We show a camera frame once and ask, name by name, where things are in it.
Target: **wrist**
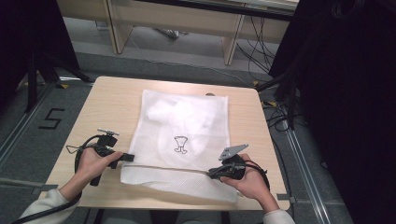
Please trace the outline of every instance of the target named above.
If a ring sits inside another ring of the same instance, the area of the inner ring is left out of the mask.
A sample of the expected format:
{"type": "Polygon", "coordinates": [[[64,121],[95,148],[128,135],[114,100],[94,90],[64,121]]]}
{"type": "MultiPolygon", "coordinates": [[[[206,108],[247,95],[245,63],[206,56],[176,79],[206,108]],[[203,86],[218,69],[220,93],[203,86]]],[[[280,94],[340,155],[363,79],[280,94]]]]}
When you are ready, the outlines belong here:
{"type": "Polygon", "coordinates": [[[259,202],[264,214],[279,209],[279,205],[269,190],[262,192],[255,199],[259,202]]]}
{"type": "Polygon", "coordinates": [[[90,179],[82,173],[76,173],[73,177],[59,189],[59,192],[67,201],[74,200],[82,190],[90,183],[90,179]]]}

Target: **wooden table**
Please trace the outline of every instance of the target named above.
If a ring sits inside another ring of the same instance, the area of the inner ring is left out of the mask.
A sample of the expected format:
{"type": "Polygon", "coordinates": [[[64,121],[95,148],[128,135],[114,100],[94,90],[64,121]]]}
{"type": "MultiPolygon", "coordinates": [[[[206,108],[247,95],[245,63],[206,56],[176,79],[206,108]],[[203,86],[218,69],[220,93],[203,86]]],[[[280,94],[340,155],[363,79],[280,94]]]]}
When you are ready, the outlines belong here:
{"type": "MultiPolygon", "coordinates": [[[[180,94],[229,97],[229,128],[231,146],[248,143],[244,150],[263,169],[268,170],[271,192],[286,194],[276,154],[267,129],[258,93],[253,89],[223,87],[181,82],[166,82],[120,77],[99,77],[83,106],[65,145],[80,146],[89,137],[99,134],[97,128],[120,133],[114,149],[127,152],[140,115],[143,90],[180,94]]],[[[75,155],[62,150],[47,184],[62,186],[74,174],[75,155]]],[[[261,210],[259,204],[246,197],[238,202],[224,203],[191,196],[147,189],[120,182],[120,167],[106,169],[98,187],[84,189],[79,206],[135,209],[196,209],[196,210],[261,210]]],[[[288,209],[289,201],[278,201],[288,209]]]]}

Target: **right hand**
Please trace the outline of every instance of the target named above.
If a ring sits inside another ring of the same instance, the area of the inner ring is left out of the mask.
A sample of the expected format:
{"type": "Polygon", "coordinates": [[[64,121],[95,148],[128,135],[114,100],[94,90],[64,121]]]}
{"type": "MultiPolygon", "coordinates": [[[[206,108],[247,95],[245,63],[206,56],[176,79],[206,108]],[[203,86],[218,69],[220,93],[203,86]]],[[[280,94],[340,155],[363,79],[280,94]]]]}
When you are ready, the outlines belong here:
{"type": "MultiPolygon", "coordinates": [[[[242,158],[242,160],[246,161],[247,164],[255,166],[254,163],[249,162],[251,161],[251,159],[248,154],[240,154],[239,156],[242,158]]],[[[265,185],[260,172],[251,167],[246,167],[245,175],[240,180],[231,179],[226,176],[222,176],[220,180],[224,184],[236,188],[237,190],[239,190],[239,192],[241,192],[243,195],[250,199],[259,200],[259,198],[265,192],[269,192],[269,189],[265,185]]]]}

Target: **black curtain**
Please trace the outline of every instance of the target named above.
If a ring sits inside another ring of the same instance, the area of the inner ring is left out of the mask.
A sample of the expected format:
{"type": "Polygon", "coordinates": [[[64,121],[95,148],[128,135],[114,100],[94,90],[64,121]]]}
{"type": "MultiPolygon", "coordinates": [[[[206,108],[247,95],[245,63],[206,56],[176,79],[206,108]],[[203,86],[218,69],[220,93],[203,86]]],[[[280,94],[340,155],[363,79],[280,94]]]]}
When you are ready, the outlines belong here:
{"type": "MultiPolygon", "coordinates": [[[[302,0],[298,9],[315,14],[323,7],[314,2],[302,0]]],[[[314,25],[290,24],[272,76],[291,64],[314,25]]],[[[293,78],[323,159],[355,223],[393,223],[396,14],[365,1],[354,17],[332,20],[314,52],[293,78]]]]}
{"type": "MultiPolygon", "coordinates": [[[[0,22],[0,110],[26,75],[34,52],[46,52],[79,69],[56,0],[2,0],[0,22]]],[[[37,62],[37,69],[42,63],[37,62]]]]}

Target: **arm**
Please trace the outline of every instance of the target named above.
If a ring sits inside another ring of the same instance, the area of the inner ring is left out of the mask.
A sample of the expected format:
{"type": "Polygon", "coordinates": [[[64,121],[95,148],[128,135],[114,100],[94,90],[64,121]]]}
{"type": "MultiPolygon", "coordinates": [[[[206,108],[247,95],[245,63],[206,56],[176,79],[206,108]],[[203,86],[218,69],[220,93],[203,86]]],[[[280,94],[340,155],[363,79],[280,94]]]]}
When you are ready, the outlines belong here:
{"type": "MultiPolygon", "coordinates": [[[[240,155],[242,160],[247,161],[251,165],[255,165],[250,161],[250,157],[247,154],[240,155]]],[[[275,224],[275,223],[294,223],[288,213],[279,209],[274,196],[270,190],[265,186],[264,181],[260,173],[251,168],[246,167],[245,175],[241,180],[231,179],[223,176],[221,182],[230,185],[239,190],[243,195],[250,199],[255,199],[259,202],[264,212],[263,222],[264,224],[275,224]]]]}
{"type": "MultiPolygon", "coordinates": [[[[32,203],[21,217],[27,217],[72,201],[92,179],[99,176],[112,161],[118,159],[121,155],[122,152],[114,152],[102,158],[96,154],[93,148],[88,147],[84,149],[78,165],[78,171],[73,177],[59,190],[52,189],[47,193],[46,198],[32,203]]],[[[75,204],[61,212],[36,219],[29,223],[62,223],[72,214],[76,207],[77,205],[75,204]]]]}

